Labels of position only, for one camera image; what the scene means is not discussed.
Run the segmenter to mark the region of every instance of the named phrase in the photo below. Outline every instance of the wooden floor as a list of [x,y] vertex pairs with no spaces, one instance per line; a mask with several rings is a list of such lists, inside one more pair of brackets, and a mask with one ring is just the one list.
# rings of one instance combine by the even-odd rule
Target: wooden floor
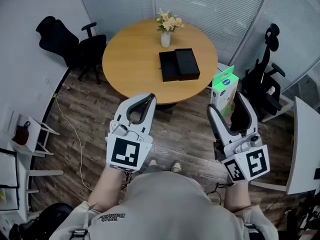
[[[106,162],[105,131],[109,131],[109,123],[125,98],[106,82],[103,75],[101,84],[97,85],[92,76],[79,82],[77,74],[77,72],[71,73],[67,77],[65,83],[71,89],[61,89],[57,100],[81,140],[84,183],[94,188]],[[227,177],[224,166],[214,159],[214,135],[206,115],[209,101],[210,92],[204,90],[173,108],[157,110],[150,132],[153,137],[153,148],[147,157],[158,158],[164,170],[169,170],[172,162],[179,160],[183,170],[189,172],[207,192],[214,189],[215,183],[225,182]],[[225,116],[227,123],[230,122],[230,115],[229,113]],[[34,211],[42,210],[57,202],[76,207],[83,200],[87,200],[90,194],[90,190],[84,187],[80,177],[81,155],[78,138],[63,118],[56,102],[47,123],[60,133],[59,136],[50,135],[48,140],[47,147],[54,155],[37,157],[34,166],[37,170],[62,169],[64,175],[33,179],[33,188],[40,190],[39,193],[31,195],[31,206]],[[271,172],[260,180],[285,185],[293,152],[294,119],[285,114],[267,123],[260,123],[259,133],[263,142],[268,145],[271,166]],[[260,204],[262,211],[279,198],[278,202],[265,213],[279,229],[285,226],[285,209],[295,207],[304,199],[303,195],[283,196],[283,192],[255,186],[249,186],[249,191],[252,203]],[[224,189],[219,190],[222,199],[224,192]],[[215,204],[219,204],[216,193],[209,197]]]

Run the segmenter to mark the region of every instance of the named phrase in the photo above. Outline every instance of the table top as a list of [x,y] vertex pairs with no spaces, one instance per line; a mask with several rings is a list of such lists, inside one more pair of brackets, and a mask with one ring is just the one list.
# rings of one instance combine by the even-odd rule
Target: table top
[[294,99],[294,147],[287,194],[316,190],[320,179],[314,179],[320,168],[320,114],[298,97]]
[[[131,98],[153,93],[157,104],[181,102],[200,93],[212,81],[218,64],[215,46],[190,24],[171,33],[170,46],[161,46],[155,19],[129,25],[118,32],[105,48],[104,75],[111,86]],[[197,80],[163,82],[159,52],[192,48],[200,76]]]

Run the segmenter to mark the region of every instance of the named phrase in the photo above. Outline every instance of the flower vase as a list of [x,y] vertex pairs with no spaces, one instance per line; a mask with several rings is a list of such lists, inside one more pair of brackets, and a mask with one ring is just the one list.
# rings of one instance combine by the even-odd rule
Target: flower vase
[[171,32],[169,31],[163,31],[161,33],[161,45],[164,48],[168,48],[170,45],[170,34]]

